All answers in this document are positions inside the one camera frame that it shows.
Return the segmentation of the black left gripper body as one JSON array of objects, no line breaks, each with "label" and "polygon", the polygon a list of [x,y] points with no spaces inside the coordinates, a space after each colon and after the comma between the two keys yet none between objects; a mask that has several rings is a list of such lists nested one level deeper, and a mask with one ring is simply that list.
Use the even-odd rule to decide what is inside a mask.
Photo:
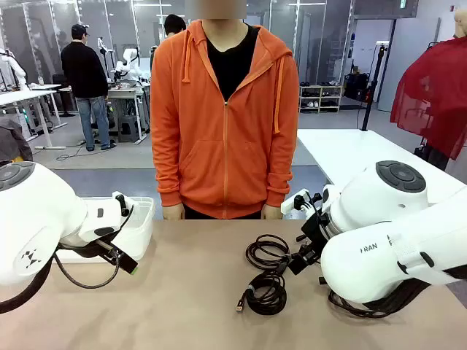
[{"label": "black left gripper body", "polygon": [[71,246],[69,244],[60,243],[60,249],[76,252],[78,255],[84,258],[99,256],[108,261],[117,259],[115,248],[110,243],[100,239],[92,241],[85,246]]}]

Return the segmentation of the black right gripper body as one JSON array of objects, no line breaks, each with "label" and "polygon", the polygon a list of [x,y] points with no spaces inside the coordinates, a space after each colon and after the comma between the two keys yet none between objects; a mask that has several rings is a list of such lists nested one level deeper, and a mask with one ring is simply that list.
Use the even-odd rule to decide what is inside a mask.
[{"label": "black right gripper body", "polygon": [[327,214],[322,214],[321,211],[315,212],[301,227],[302,233],[308,239],[306,248],[321,255],[325,245],[331,239],[326,226],[329,224]]}]

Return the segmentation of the person's left hand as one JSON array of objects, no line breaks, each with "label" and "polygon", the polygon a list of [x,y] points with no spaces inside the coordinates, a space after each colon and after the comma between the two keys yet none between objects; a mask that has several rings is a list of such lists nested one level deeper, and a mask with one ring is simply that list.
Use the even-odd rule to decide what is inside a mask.
[{"label": "person's left hand", "polygon": [[283,213],[281,212],[280,207],[276,206],[270,206],[268,204],[265,204],[261,210],[261,219],[266,219],[266,220],[276,220],[276,219],[282,219],[283,218]]}]

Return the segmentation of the person's right hand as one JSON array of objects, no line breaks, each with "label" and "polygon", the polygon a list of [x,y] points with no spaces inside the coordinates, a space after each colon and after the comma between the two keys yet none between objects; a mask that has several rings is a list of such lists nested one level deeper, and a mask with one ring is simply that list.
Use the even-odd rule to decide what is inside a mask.
[{"label": "person's right hand", "polygon": [[165,220],[181,220],[185,218],[185,207],[182,203],[174,206],[163,207],[163,218]]}]

